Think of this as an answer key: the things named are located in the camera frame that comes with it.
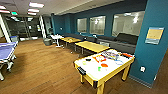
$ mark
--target ping pong table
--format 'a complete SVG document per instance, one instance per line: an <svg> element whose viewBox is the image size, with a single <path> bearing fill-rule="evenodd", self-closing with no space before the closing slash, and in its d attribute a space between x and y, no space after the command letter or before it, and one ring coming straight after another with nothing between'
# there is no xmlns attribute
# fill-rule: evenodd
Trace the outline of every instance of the ping pong table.
<svg viewBox="0 0 168 94"><path fill-rule="evenodd" d="M11 71L11 67L13 65L13 59L16 58L14 55L15 47L17 46L18 42L11 42L11 43L0 43L0 69L3 67L4 64L7 64L7 70ZM0 79L4 80L4 77L0 71Z"/></svg>

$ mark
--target wooden table top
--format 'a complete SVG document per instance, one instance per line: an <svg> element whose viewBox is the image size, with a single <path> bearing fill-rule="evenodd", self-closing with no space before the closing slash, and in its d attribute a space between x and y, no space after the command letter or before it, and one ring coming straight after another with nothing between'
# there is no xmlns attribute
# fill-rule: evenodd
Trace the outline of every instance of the wooden table top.
<svg viewBox="0 0 168 94"><path fill-rule="evenodd" d="M61 40L66 41L68 43L81 41L80 39L76 39L76 38L73 38L73 37L65 37L65 38L61 38Z"/></svg>
<svg viewBox="0 0 168 94"><path fill-rule="evenodd" d="M81 46L83 48L86 48L88 50L97 52L97 53L110 48L110 47L103 46L103 45L96 44L96 43L89 42L89 41L78 42L78 43L75 43L75 44L78 45L78 46Z"/></svg>

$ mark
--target air hockey table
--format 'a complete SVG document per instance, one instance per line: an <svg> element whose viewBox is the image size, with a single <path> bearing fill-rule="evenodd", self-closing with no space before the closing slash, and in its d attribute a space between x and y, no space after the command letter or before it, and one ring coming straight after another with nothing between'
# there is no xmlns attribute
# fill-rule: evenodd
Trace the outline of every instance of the air hockey table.
<svg viewBox="0 0 168 94"><path fill-rule="evenodd" d="M130 65L134 62L134 55L117 52L110 49L74 61L74 67L81 75L81 83L88 81L97 94L103 94L104 84L114 75L124 69L122 80L126 80Z"/></svg>
<svg viewBox="0 0 168 94"><path fill-rule="evenodd" d="M15 47L18 42L11 43L0 43L0 70L4 64L7 64L7 70L11 71L11 67L13 65L13 59L16 58L14 55ZM4 77L0 71L0 80L4 80Z"/></svg>

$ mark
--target glass wall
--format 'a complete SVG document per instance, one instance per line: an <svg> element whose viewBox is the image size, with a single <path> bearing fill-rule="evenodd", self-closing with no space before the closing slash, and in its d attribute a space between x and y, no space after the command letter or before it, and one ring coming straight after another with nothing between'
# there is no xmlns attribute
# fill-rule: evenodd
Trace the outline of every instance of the glass wall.
<svg viewBox="0 0 168 94"><path fill-rule="evenodd" d="M90 18L90 34L104 35L105 16Z"/></svg>
<svg viewBox="0 0 168 94"><path fill-rule="evenodd" d="M112 36L126 33L139 36L145 11L114 15Z"/></svg>
<svg viewBox="0 0 168 94"><path fill-rule="evenodd" d="M86 26L87 26L87 19L78 19L77 24L78 24L78 32L81 33L86 33Z"/></svg>
<svg viewBox="0 0 168 94"><path fill-rule="evenodd" d="M18 36L21 41L42 37L38 18L6 16L6 22L11 36Z"/></svg>

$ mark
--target trash can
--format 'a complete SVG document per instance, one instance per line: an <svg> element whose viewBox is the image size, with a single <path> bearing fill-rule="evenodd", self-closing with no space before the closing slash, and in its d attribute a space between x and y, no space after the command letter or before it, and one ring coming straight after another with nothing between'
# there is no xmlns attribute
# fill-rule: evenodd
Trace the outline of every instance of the trash can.
<svg viewBox="0 0 168 94"><path fill-rule="evenodd" d="M43 42L46 46L52 45L51 39L46 38L46 39L43 40Z"/></svg>
<svg viewBox="0 0 168 94"><path fill-rule="evenodd" d="M10 36L10 39L11 39L12 42L17 42L18 41L17 36Z"/></svg>

